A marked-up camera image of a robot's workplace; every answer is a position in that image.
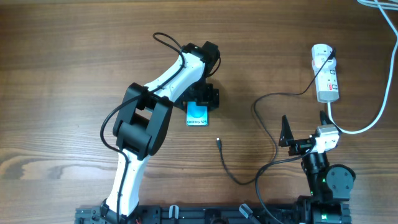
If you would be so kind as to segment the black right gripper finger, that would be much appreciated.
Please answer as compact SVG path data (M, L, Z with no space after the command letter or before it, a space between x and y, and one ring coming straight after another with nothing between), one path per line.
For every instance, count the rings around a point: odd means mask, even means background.
M279 146L291 146L294 143L294 137L286 115L282 117Z
M320 122L322 126L333 124L333 122L330 120L328 115L323 110L320 111Z

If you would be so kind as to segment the blue screen smartphone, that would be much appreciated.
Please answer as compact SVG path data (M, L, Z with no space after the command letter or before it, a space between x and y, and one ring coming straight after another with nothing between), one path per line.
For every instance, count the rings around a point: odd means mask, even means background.
M197 105L194 101L189 101L187 103L186 124L187 126L207 126L208 108Z

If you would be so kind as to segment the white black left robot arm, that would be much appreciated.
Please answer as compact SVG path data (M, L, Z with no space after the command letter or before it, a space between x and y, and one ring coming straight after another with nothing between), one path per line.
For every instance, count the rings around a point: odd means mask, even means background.
M139 187L150 157L161 148L174 107L186 111L194 102L207 111L220 105L220 94L206 79L221 63L218 46L205 42L178 49L177 61L144 86L132 83L123 102L111 112L119 154L113 189L100 206L108 223L127 223L139 204Z

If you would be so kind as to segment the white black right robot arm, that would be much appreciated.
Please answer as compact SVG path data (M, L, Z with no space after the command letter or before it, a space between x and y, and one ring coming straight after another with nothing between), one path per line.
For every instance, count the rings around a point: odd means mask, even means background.
M310 196L300 196L294 205L294 223L347 224L352 222L348 201L356 174L342 164L331 165L326 153L334 149L340 130L320 112L321 125L306 139L293 137L286 115L282 117L280 147L290 156L299 156Z

